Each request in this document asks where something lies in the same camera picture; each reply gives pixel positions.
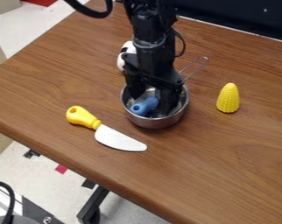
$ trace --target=toy knife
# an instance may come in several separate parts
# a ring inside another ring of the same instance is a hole
[[[101,144],[120,151],[146,151],[147,145],[102,124],[86,109],[73,106],[67,110],[67,120],[95,130],[95,139]]]

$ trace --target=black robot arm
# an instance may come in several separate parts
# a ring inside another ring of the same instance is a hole
[[[65,0],[77,11],[92,18],[105,18],[112,11],[112,1],[105,0],[107,10],[91,10],[76,0]],[[124,75],[130,95],[135,100],[147,88],[156,88],[159,94],[157,110],[168,115],[179,100],[184,85],[173,67],[175,57],[181,56],[186,44],[172,25],[177,21],[173,0],[123,0],[123,6],[134,32],[133,45],[137,53],[124,53]],[[183,41],[183,50],[175,54],[175,38]]]

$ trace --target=tile floor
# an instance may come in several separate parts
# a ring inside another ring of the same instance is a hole
[[[74,10],[62,0],[48,8],[31,3],[0,15],[0,46],[7,58],[59,23]],[[0,156],[0,180],[15,191],[54,214],[66,224],[78,224],[76,214],[92,191],[81,187],[82,176],[54,169],[55,162],[46,157],[24,158],[28,149],[13,142]],[[101,205],[102,224],[167,224],[158,216],[110,193]]]

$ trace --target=black wire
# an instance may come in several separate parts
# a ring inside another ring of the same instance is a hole
[[[3,182],[0,182],[0,186],[3,187],[4,189],[6,189],[9,193],[9,195],[10,195],[10,204],[9,204],[9,207],[8,207],[7,214],[4,216],[2,224],[11,224],[12,219],[13,219],[14,205],[15,205],[15,195],[14,195],[12,188],[9,185],[7,185]]]
[[[105,0],[107,10],[106,11],[97,11],[97,10],[91,10],[85,5],[79,3],[77,0],[64,0],[67,2],[71,7],[73,7],[75,10],[79,11],[80,13],[92,17],[92,18],[105,18],[107,17],[113,10],[113,2],[112,0]]]
[[[181,40],[181,42],[183,43],[183,48],[181,49],[181,52],[180,52],[179,54],[174,54],[174,55],[172,55],[172,54],[170,53],[170,54],[171,54],[172,56],[174,56],[175,58],[178,58],[178,57],[182,56],[182,55],[185,53],[185,51],[186,51],[186,41],[185,41],[184,38],[180,35],[180,33],[177,32],[177,31],[175,31],[173,28],[170,28],[170,32],[173,33],[176,37],[178,37],[178,38]]]

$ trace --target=knife handle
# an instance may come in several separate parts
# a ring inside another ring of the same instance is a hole
[[[69,108],[66,116],[70,123],[80,124],[94,130],[97,130],[102,124],[94,115],[91,115],[86,109],[80,106]]]

